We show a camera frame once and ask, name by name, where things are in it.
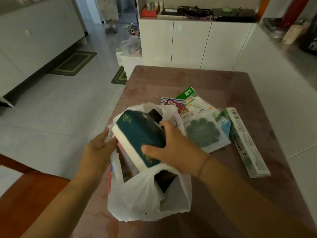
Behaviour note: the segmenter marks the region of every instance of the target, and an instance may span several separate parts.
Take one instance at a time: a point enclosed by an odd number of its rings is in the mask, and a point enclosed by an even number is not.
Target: bracelet
[[[210,156],[208,156],[208,158],[207,159],[205,159],[205,161],[204,161],[204,163],[203,163],[203,165],[201,166],[201,168],[200,168],[200,171],[198,172],[198,176],[197,176],[197,178],[199,178],[199,176],[200,176],[200,174],[201,174],[201,172],[203,171],[203,168],[205,167],[205,165],[206,165],[206,163],[207,163],[207,161],[210,159]]]

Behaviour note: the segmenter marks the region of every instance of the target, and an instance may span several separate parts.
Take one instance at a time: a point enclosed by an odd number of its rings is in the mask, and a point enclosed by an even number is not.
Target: wooden chair
[[[41,173],[1,154],[0,165],[23,173],[0,197],[0,237],[20,237],[69,180]]]

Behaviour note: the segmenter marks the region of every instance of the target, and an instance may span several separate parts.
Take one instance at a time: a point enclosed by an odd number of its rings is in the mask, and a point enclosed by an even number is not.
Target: right hand
[[[202,151],[190,139],[182,135],[169,121],[160,122],[165,129],[166,146],[158,148],[143,145],[144,154],[168,164],[182,173],[198,176],[209,154]]]

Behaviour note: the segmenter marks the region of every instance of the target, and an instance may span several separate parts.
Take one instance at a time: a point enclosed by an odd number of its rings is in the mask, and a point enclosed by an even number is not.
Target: long white box
[[[232,121],[230,129],[231,137],[239,151],[249,177],[259,178],[270,176],[271,172],[268,170],[237,110],[235,108],[227,108],[227,112],[228,117]]]

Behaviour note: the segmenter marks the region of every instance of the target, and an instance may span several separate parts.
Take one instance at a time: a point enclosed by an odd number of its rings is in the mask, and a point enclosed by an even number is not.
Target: left hand
[[[118,140],[114,137],[105,142],[109,129],[106,128],[101,134],[91,140],[84,150],[75,179],[81,183],[93,185],[97,188],[101,182],[110,160],[110,155],[117,147]]]

